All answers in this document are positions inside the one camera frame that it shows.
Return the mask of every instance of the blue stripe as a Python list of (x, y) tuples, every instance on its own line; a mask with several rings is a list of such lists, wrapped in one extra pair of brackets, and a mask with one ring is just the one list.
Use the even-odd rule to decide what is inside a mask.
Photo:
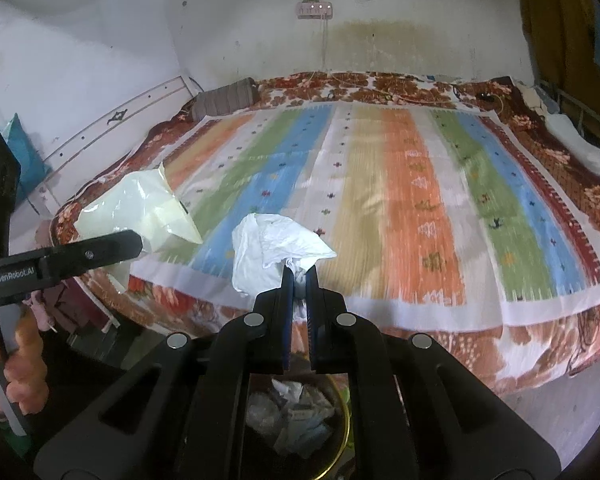
[(578, 264), (571, 245), (565, 241), (563, 231), (555, 223), (554, 216), (538, 195), (533, 183), (526, 179), (522, 168), (478, 118), (463, 113), (459, 113), (457, 117), (466, 132), (484, 147), (491, 163), (516, 195), (528, 224), (536, 235), (558, 293), (567, 294), (586, 288), (583, 269)]
[(296, 180), (331, 116), (331, 105), (304, 110), (288, 134), (251, 177), (231, 211), (207, 238), (190, 266), (205, 274), (230, 278), (234, 268), (231, 233), (249, 213), (278, 214), (286, 205)]

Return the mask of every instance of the green stripe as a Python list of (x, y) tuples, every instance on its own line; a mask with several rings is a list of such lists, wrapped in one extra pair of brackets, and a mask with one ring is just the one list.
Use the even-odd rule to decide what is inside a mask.
[[(218, 189), (198, 203), (195, 212), (192, 212), (191, 215), (203, 240), (206, 240), (206, 237), (231, 210), (253, 175), (257, 174), (266, 164), (267, 157), (288, 134), (301, 111), (286, 110), (271, 121), (253, 144), (240, 153), (240, 157), (226, 172)], [(185, 265), (192, 260), (199, 248), (199, 245), (185, 243), (170, 251), (165, 251), (161, 254), (160, 260)]]
[[(464, 130), (452, 112), (430, 112), (447, 151), (464, 171), (469, 191), (484, 221), (498, 260), (507, 301), (556, 296), (544, 255), (520, 202), (494, 168), (484, 148)], [(494, 229), (495, 220), (502, 227)]]

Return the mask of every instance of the crumpled white plastic bag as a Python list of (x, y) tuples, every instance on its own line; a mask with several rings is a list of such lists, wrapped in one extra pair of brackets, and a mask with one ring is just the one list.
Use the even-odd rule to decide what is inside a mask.
[[(164, 167), (134, 171), (85, 207), (75, 221), (81, 239), (132, 229), (142, 237), (142, 252), (158, 253), (183, 240), (201, 244), (202, 238), (164, 176)], [(131, 262), (106, 268), (111, 283), (124, 292)]]
[(316, 233), (280, 215), (245, 216), (234, 229), (232, 241), (232, 284), (238, 292), (254, 298), (280, 287), (285, 266), (293, 271), (297, 282), (318, 260), (336, 257)]

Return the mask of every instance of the human hand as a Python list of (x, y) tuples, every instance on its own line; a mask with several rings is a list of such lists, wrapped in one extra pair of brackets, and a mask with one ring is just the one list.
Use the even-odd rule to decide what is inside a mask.
[(30, 309), (27, 309), (18, 322), (15, 338), (19, 348), (4, 365), (4, 377), (9, 383), (7, 398), (11, 402), (17, 402), (24, 415), (38, 413), (46, 404), (49, 389), (45, 383), (42, 338), (38, 332), (36, 317)]

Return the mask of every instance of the floral bedspread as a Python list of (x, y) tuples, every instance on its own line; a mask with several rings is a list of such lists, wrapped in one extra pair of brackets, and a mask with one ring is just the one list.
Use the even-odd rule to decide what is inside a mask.
[[(547, 131), (542, 119), (524, 103), (509, 78), (488, 82), (450, 84), (416, 76), (387, 73), (300, 73), (260, 84), (262, 100), (252, 109), (298, 107), (306, 102), (364, 102), (370, 104), (430, 105), (437, 108), (495, 110), (520, 144), (558, 182), (573, 203), (600, 231), (600, 178), (589, 173)], [(68, 242), (75, 236), (73, 222), (81, 208), (112, 187), (124, 174), (164, 162), (168, 166), (184, 150), (182, 139), (195, 126), (186, 105), (171, 121), (158, 124), (143, 145), (114, 170), (87, 184), (66, 204), (52, 225), (52, 236)], [(162, 160), (160, 154), (171, 146)], [(243, 310), (212, 304), (149, 280), (134, 278), (127, 294), (118, 294), (103, 271), (83, 280), (103, 303), (143, 326), (170, 332), (185, 330), (204, 335), (218, 330)], [(384, 332), (408, 336), (410, 332), (384, 327)], [(532, 326), (501, 326), (481, 332), (432, 334), (461, 362), (498, 393), (538, 386), (565, 372), (577, 373), (600, 358), (600, 306), (583, 313)], [(294, 326), (294, 349), (306, 351), (306, 330)], [(528, 359), (524, 372), (520, 364)]]

